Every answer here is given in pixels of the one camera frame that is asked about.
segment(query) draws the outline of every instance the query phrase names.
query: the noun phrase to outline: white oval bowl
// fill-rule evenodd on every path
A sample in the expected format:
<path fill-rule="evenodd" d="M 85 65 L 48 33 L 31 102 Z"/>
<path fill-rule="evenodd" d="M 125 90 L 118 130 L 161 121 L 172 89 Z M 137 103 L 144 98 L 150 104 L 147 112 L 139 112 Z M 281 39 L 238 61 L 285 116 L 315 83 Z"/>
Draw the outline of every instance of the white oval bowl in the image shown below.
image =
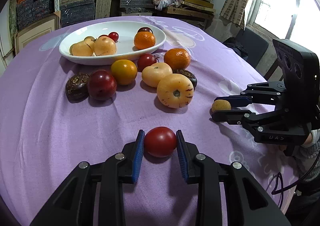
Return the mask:
<path fill-rule="evenodd" d="M 156 37 L 155 46 L 143 50 L 137 50 L 134 47 L 134 36 L 141 27 L 151 28 L 154 36 Z M 116 42 L 116 54 L 105 56 L 70 55 L 69 49 L 70 46 L 74 43 L 78 43 L 84 40 L 84 38 L 86 38 L 87 36 L 98 38 L 100 35 L 108 35 L 111 32 L 117 32 L 119 35 L 119 40 Z M 63 57 L 74 63 L 84 65 L 108 65 L 120 59 L 127 59 L 132 61 L 138 59 L 142 54 L 153 53 L 164 44 L 165 40 L 165 33 L 158 27 L 135 21 L 110 21 L 82 27 L 72 32 L 61 41 L 59 51 Z"/>

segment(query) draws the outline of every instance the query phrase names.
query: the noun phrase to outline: picture frame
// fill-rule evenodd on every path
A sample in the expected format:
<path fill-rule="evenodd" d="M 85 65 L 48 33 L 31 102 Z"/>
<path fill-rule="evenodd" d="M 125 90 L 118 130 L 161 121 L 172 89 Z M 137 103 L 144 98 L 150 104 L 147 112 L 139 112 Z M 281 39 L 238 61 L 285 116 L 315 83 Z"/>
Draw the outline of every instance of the picture frame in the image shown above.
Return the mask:
<path fill-rule="evenodd" d="M 46 35 L 52 31 L 60 28 L 60 11 L 50 14 L 44 17 L 23 30 L 16 33 L 14 37 L 14 46 L 16 55 L 24 48 L 28 43 L 37 39 L 42 35 Z"/>

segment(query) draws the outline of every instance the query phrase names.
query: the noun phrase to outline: bolt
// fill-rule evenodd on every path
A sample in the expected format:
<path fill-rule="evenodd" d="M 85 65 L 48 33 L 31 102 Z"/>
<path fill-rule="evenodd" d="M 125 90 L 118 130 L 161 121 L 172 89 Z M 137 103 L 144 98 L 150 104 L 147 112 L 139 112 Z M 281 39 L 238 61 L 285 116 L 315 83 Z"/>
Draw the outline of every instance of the bolt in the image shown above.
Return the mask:
<path fill-rule="evenodd" d="M 83 161 L 83 162 L 80 162 L 79 167 L 83 169 L 83 168 L 87 168 L 88 165 L 89 164 L 87 162 Z"/>
<path fill-rule="evenodd" d="M 118 159 L 118 160 L 124 159 L 124 154 L 122 154 L 122 153 L 117 153 L 117 154 L 115 155 L 115 158 Z"/>
<path fill-rule="evenodd" d="M 232 166 L 233 166 L 235 169 L 240 169 L 240 168 L 242 167 L 241 163 L 239 163 L 239 162 L 234 162 L 234 163 L 232 164 Z"/>
<path fill-rule="evenodd" d="M 197 154 L 197 155 L 196 155 L 196 159 L 198 159 L 198 160 L 204 160 L 204 159 L 205 159 L 205 155 L 204 155 L 204 154 Z"/>

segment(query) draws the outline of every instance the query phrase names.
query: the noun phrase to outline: window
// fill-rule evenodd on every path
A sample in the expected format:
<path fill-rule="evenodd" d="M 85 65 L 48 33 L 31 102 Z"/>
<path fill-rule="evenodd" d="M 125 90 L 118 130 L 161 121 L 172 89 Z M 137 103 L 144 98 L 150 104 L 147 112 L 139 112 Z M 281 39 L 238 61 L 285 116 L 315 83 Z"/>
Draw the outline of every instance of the window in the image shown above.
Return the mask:
<path fill-rule="evenodd" d="M 249 24 L 290 39 L 320 57 L 320 10 L 315 0 L 257 0 Z"/>

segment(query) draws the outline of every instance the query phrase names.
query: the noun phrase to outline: tablecloth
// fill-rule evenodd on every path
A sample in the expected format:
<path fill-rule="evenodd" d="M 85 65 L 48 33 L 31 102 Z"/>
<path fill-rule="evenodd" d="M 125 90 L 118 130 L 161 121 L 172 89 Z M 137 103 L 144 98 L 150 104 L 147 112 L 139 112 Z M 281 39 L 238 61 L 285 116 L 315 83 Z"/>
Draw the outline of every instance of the tablecloth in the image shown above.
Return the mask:
<path fill-rule="evenodd" d="M 191 54 L 188 70 L 198 79 L 191 103 L 181 109 L 162 105 L 156 90 L 141 81 L 118 86 L 111 100 L 70 103 L 67 80 L 78 72 L 110 66 L 83 66 L 59 53 L 69 33 L 98 22 L 131 20 L 164 30 L 166 43 L 156 51 L 183 47 Z M 29 225 L 49 196 L 81 161 L 104 162 L 134 141 L 139 129 L 157 126 L 182 130 L 186 141 L 216 162 L 241 162 L 271 192 L 274 174 L 284 185 L 296 179 L 295 163 L 275 145 L 257 144 L 242 126 L 216 124 L 209 110 L 218 96 L 239 94 L 264 78 L 231 49 L 192 25 L 161 17 L 116 17 L 65 27 L 29 43 L 0 78 L 0 195 L 21 223 Z M 256 113 L 272 106 L 253 104 Z M 279 196 L 272 196 L 278 203 Z M 143 158 L 136 185 L 124 185 L 127 225 L 194 225 L 197 186 L 182 179 L 176 151 L 170 158 Z M 226 223 L 226 207 L 223 221 Z"/>

